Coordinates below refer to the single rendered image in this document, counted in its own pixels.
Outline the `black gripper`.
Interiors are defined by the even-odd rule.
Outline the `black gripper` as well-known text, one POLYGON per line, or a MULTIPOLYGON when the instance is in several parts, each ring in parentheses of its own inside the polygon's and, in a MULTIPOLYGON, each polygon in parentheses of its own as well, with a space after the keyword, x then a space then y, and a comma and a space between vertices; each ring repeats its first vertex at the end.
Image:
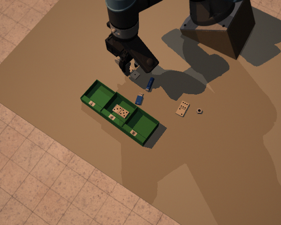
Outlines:
POLYGON ((116 64, 121 68, 122 72, 126 75, 130 75, 130 65, 131 60, 133 57, 130 55, 130 53, 123 47, 121 42, 130 42, 134 40, 138 35, 138 32, 136 35, 134 35, 131 38, 128 39, 121 39, 116 37, 113 33, 109 35, 108 38, 105 39, 106 48, 109 52, 111 52, 116 57, 119 56, 120 59, 115 58, 116 64), (115 37, 115 38, 114 38, 115 37), (117 39, 117 40, 116 40, 117 39))

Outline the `tan domino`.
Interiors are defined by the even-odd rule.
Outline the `tan domino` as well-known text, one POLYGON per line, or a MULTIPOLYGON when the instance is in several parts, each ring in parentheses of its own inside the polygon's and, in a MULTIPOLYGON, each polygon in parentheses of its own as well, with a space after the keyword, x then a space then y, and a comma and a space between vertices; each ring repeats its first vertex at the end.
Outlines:
POLYGON ((130 69, 130 76, 136 80, 140 76, 140 74, 132 67, 130 67, 129 69, 130 69))
POLYGON ((178 110, 176 111, 176 114, 183 117, 187 107, 188 107, 189 103, 185 102, 185 101, 182 101, 178 110))
POLYGON ((129 112, 127 110, 125 110, 124 108, 122 108, 119 105, 115 105, 115 107, 112 109, 112 111, 114 111, 115 113, 117 113, 119 116, 126 118, 127 115, 129 114, 129 112))

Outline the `blue aa battery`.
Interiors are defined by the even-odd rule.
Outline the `blue aa battery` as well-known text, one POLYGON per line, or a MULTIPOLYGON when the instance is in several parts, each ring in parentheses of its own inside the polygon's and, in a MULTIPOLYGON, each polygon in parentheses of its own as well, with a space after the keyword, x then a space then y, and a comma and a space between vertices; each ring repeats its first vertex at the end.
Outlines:
POLYGON ((148 85, 147 85, 147 87, 146 87, 146 91, 148 91, 148 92, 150 91, 153 82, 154 82, 154 78, 151 77, 150 80, 149 80, 149 82, 148 82, 148 85))

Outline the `green rack of three bins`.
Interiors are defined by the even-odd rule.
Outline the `green rack of three bins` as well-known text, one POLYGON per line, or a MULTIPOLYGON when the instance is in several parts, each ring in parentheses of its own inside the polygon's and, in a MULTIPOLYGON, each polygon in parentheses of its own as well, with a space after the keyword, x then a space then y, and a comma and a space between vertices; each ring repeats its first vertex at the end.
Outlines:
POLYGON ((159 126, 158 120, 99 80, 96 80, 80 99, 142 147, 159 126), (112 111, 116 104, 129 112, 126 118, 112 111))

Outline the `blue usb stick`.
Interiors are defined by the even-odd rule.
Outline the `blue usb stick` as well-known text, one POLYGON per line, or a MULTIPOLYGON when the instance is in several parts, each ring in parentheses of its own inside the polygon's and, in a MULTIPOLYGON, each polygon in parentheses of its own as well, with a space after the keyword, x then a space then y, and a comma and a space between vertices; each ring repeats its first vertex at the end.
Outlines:
POLYGON ((143 95, 143 93, 139 93, 139 95, 136 98, 135 104, 137 104, 137 105, 141 104, 141 101, 142 101, 142 98, 143 98, 142 95, 143 95))

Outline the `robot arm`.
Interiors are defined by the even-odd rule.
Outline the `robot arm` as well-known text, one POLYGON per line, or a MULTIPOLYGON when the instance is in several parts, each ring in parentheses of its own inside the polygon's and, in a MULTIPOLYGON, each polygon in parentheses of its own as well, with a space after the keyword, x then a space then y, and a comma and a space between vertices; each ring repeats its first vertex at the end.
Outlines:
MULTIPOLYGON (((162 0, 105 0, 112 33, 121 39, 136 35, 139 30, 139 12, 162 0)), ((242 0, 189 0, 190 17, 198 26, 210 26, 226 19, 234 10, 235 2, 242 0)), ((137 36, 130 42, 121 42, 145 73, 150 73, 159 61, 137 36)))

